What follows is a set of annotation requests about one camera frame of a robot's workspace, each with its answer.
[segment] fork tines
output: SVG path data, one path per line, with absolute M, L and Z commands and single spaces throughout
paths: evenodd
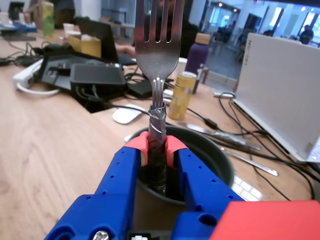
M 184 12 L 185 0 L 175 0 L 171 39 L 174 41 L 181 40 L 181 29 Z M 150 15 L 150 31 L 149 41 L 156 41 L 156 22 L 157 22 L 157 10 L 159 6 L 159 0 L 152 0 L 151 2 L 151 15 Z M 161 23 L 161 37 L 160 41 L 167 41 L 167 25 L 169 14 L 169 0 L 164 0 L 162 11 L 162 23 Z M 135 37 L 136 41 L 145 41 L 145 0 L 136 0 L 136 16 L 135 16 Z

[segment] energy drink can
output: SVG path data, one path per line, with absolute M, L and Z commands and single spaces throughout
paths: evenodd
M 197 75 L 189 71 L 183 71 L 177 76 L 169 107 L 169 118 L 173 120 L 185 118 L 196 80 Z

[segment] white cable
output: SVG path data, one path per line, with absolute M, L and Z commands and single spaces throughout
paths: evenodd
M 16 85 L 16 87 L 24 92 L 24 93 L 27 93 L 27 94 L 33 94 L 33 95 L 39 95 L 39 96 L 52 96 L 52 95 L 56 95 L 60 92 L 59 89 L 56 89 L 56 90 L 52 90 L 52 91 L 33 91 L 33 90 L 30 90 L 30 89 L 27 89 L 25 87 L 23 87 L 20 83 L 18 83 Z

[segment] purple water bottle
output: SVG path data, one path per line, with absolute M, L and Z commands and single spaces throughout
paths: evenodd
M 196 93 L 206 61 L 209 53 L 210 35 L 198 33 L 195 38 L 195 43 L 192 45 L 188 55 L 188 62 L 185 66 L 185 71 L 197 75 L 193 89 L 193 94 Z

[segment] white laptop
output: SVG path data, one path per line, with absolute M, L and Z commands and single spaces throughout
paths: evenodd
M 320 49 L 250 33 L 234 104 L 296 162 L 320 162 Z

